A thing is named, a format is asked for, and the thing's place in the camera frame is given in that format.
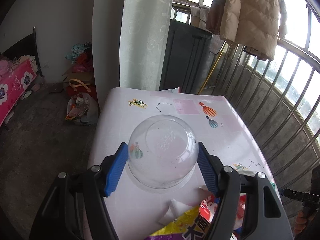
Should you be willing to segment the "clear plastic bowl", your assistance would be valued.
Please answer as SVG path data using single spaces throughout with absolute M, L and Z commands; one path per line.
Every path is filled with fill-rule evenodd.
M 155 115 L 133 130 L 128 168 L 145 188 L 167 190 L 189 179 L 198 153 L 195 134 L 185 121 L 172 115 Z

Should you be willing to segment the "white tissue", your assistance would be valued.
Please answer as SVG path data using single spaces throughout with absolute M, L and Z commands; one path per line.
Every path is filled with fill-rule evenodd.
M 166 213 L 159 219 L 158 223 L 166 226 L 192 208 L 190 205 L 172 199 Z

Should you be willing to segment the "purple yellow noodle bag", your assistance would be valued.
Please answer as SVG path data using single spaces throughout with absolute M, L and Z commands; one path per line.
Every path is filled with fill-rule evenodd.
M 212 218 L 213 213 L 208 207 L 196 206 L 145 239 L 204 239 Z

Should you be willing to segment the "yellow broom stick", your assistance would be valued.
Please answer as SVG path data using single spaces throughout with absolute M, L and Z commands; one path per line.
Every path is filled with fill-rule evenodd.
M 221 49 L 219 50 L 219 53 L 216 55 L 216 57 L 214 58 L 214 60 L 213 60 L 213 62 L 212 62 L 212 65 L 211 65 L 211 67 L 210 67 L 210 70 L 209 70 L 209 72 L 208 72 L 208 74 L 207 74 L 204 82 L 202 83 L 202 85 L 201 85 L 201 87 L 200 87 L 200 89 L 199 89 L 199 91 L 198 91 L 198 93 L 197 93 L 198 95 L 200 95 L 200 94 L 202 93 L 202 91 L 204 90 L 207 82 L 209 81 L 209 79 L 210 79 L 213 71 L 215 70 L 218 62 L 220 61 L 220 58 L 221 58 L 221 56 L 222 56 L 222 54 L 223 54 L 223 50 L 224 50 L 225 46 L 226 46 L 226 43 L 224 42 L 223 45 L 222 45 L 222 47 L 221 47 Z

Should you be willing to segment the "pile of bags and clothes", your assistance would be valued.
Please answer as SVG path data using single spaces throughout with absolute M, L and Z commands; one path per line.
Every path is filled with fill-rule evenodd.
M 99 117 L 98 97 L 95 87 L 92 44 L 76 44 L 66 55 L 71 63 L 63 74 L 63 86 L 69 101 L 66 121 L 77 125 L 96 124 Z

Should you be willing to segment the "metal balcony railing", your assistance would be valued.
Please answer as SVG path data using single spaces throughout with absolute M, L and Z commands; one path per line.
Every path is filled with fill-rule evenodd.
M 272 61 L 226 47 L 212 93 L 257 142 L 279 189 L 310 192 L 319 165 L 319 0 L 284 0 L 287 33 Z

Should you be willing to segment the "dark metal cabinet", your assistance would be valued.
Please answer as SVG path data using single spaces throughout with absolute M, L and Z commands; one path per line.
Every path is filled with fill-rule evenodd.
M 195 26 L 170 21 L 160 90 L 180 87 L 195 94 L 209 54 L 212 33 Z

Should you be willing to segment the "pink floral bedding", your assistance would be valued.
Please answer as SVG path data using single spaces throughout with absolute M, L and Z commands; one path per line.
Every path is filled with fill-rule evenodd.
M 13 62 L 1 60 L 1 125 L 21 95 L 37 77 L 34 56 L 22 56 Z

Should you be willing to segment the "beige puffer jacket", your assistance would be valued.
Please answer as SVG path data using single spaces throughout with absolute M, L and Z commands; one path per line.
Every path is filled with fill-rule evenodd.
M 284 0 L 212 0 L 206 28 L 230 46 L 241 44 L 259 60 L 272 61 L 286 20 Z

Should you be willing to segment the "white patterned curtain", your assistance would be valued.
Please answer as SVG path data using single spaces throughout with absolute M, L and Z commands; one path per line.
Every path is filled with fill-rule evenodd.
M 156 91 L 161 80 L 172 0 L 125 0 L 120 86 Z

